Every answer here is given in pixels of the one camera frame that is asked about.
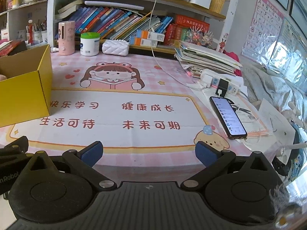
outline charging cable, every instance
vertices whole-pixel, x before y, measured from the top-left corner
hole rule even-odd
[[[222,94],[222,90],[221,89],[218,89],[217,90],[217,94],[219,95],[219,97],[221,96],[221,94]]]
[[[154,1],[153,8],[152,8],[151,13],[150,13],[150,18],[149,18],[149,31],[150,31],[150,28],[151,28],[151,27],[150,27],[150,25],[151,25],[151,17],[152,17],[152,15],[153,15],[153,11],[154,11],[154,8],[155,8],[155,6],[156,6],[156,3],[157,3],[157,0]],[[201,85],[202,88],[191,87],[191,86],[189,86],[189,85],[187,85],[187,84],[185,84],[185,83],[182,83],[181,81],[177,80],[173,75],[171,75],[170,73],[168,73],[167,71],[165,71],[165,70],[163,69],[163,67],[159,64],[159,62],[157,61],[156,56],[154,55],[153,44],[152,44],[152,37],[150,37],[150,45],[151,45],[151,52],[152,52],[152,54],[153,54],[154,60],[155,60],[156,63],[161,67],[161,69],[162,69],[165,73],[167,73],[170,77],[172,77],[174,80],[176,80],[176,81],[179,82],[180,84],[182,84],[182,85],[184,85],[184,86],[186,86],[186,87],[188,87],[188,88],[190,88],[190,89],[196,90],[196,91],[202,91],[203,89],[206,88],[206,86],[204,87],[203,85]]]

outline stack of papers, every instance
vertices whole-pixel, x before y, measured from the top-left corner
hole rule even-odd
[[[205,68],[235,76],[234,71],[242,67],[239,62],[226,54],[192,43],[181,42],[180,47],[175,50],[175,57],[184,65],[184,69],[192,73],[193,77],[200,78],[200,71]]]

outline medicine box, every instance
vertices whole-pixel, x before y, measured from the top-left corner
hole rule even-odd
[[[130,45],[151,47],[151,43],[153,47],[157,47],[158,44],[157,41],[130,36],[130,41],[129,41]]]
[[[149,32],[146,30],[137,30],[136,32],[136,37],[138,38],[143,38],[143,39],[149,39],[150,38],[154,41],[164,41],[164,34],[160,34],[160,33],[155,33],[155,32]]]
[[[0,58],[0,127],[49,116],[52,66],[44,45]]]

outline white paper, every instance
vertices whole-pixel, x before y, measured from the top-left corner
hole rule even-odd
[[[288,120],[265,99],[262,100],[259,114],[263,116],[267,124],[272,125],[273,133],[281,146],[293,144],[295,130]],[[287,164],[290,153],[291,150],[286,150],[285,155],[278,157],[278,159],[284,164]]]

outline metal screw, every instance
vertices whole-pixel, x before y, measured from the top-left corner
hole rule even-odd
[[[183,182],[183,185],[186,186],[187,188],[194,188],[198,186],[198,182],[195,180],[186,180]]]
[[[113,181],[110,181],[110,180],[104,180],[104,181],[101,181],[99,183],[99,186],[102,187],[102,188],[110,188],[114,185],[114,182]]]

